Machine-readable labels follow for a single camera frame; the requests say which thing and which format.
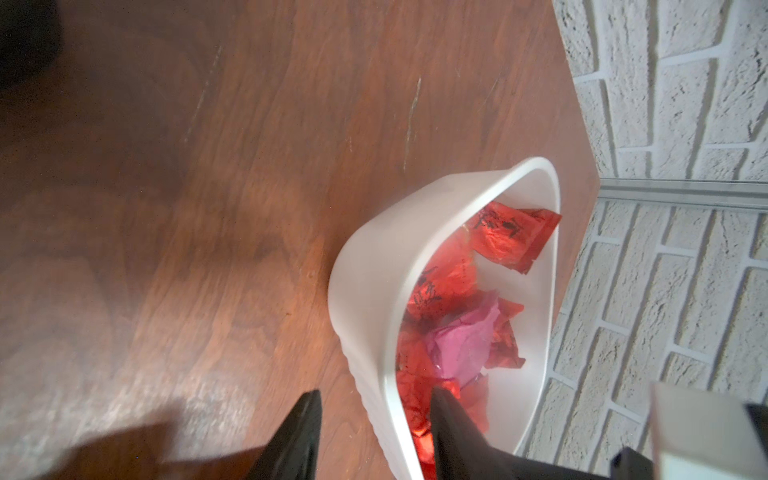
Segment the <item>black plastic tool case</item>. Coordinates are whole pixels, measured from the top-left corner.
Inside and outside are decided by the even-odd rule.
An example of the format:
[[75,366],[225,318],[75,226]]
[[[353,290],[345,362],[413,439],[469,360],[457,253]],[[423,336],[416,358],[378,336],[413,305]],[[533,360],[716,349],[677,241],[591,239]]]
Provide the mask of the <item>black plastic tool case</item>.
[[47,67],[62,49],[62,25],[55,0],[1,1],[1,89]]

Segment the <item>red tea bag end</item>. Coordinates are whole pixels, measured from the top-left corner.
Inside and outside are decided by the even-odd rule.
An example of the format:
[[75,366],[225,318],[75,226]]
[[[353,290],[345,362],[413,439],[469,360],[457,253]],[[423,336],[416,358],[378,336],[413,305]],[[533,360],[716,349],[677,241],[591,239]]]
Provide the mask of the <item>red tea bag end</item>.
[[562,216],[547,209],[515,209],[492,201],[473,215],[465,227],[471,248],[487,260],[529,273]]

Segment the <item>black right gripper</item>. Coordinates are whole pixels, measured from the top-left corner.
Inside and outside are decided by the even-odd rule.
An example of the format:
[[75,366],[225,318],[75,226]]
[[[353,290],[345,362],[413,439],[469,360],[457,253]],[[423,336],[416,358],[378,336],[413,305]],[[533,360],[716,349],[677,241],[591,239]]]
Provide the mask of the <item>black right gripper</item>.
[[[764,460],[767,459],[767,407],[746,404],[742,408],[752,440]],[[515,479],[603,479],[603,476],[542,462],[508,456],[505,464]],[[609,463],[608,479],[652,479],[652,461],[631,448],[624,448]]]

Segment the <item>red tea bag box bottom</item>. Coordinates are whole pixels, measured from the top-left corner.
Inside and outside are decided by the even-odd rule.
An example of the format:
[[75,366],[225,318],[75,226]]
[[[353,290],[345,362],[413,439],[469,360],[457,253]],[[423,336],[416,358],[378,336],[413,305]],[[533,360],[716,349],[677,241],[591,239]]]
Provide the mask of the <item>red tea bag box bottom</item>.
[[423,333],[406,324],[398,335],[396,350],[396,383],[410,435],[425,479],[436,479],[436,462],[430,421],[432,390],[441,387],[454,395],[481,433],[489,429],[487,403],[489,382],[478,374],[459,388],[455,379],[440,379],[427,353]]

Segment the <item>white plastic storage box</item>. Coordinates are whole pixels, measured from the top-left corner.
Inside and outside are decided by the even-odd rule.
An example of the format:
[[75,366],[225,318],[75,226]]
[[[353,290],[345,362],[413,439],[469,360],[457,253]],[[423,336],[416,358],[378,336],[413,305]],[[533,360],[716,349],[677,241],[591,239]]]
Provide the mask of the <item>white plastic storage box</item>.
[[[543,157],[508,170],[444,176],[359,228],[341,249],[328,286],[332,327],[393,475],[418,479],[421,468],[395,383],[395,350],[407,301],[441,243],[491,201],[559,212],[559,179]],[[516,453],[542,397],[556,318],[558,241],[551,238],[527,274],[478,263],[478,281],[524,309],[512,320],[520,369],[490,373],[488,442]]]

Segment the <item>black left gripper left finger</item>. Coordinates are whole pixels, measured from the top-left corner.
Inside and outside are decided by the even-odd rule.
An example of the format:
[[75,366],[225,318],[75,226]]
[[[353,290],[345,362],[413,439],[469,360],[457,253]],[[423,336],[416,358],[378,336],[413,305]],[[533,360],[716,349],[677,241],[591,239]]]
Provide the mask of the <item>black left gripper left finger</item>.
[[320,391],[315,389],[303,393],[264,446],[245,478],[315,479],[322,412]]

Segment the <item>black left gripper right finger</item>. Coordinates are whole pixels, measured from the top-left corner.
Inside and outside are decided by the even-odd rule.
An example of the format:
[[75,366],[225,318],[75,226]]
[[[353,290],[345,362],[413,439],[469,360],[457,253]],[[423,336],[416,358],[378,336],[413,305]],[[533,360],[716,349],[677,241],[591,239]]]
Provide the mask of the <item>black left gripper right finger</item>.
[[452,393],[434,387],[430,421],[438,479],[515,479]]

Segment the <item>aluminium corner post right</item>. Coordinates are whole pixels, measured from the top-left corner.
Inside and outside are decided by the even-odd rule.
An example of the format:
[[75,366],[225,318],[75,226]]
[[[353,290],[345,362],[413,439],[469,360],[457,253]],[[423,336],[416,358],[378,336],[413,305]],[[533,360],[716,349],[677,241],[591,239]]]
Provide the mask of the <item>aluminium corner post right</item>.
[[675,207],[767,212],[767,184],[749,181],[602,179],[598,198]]

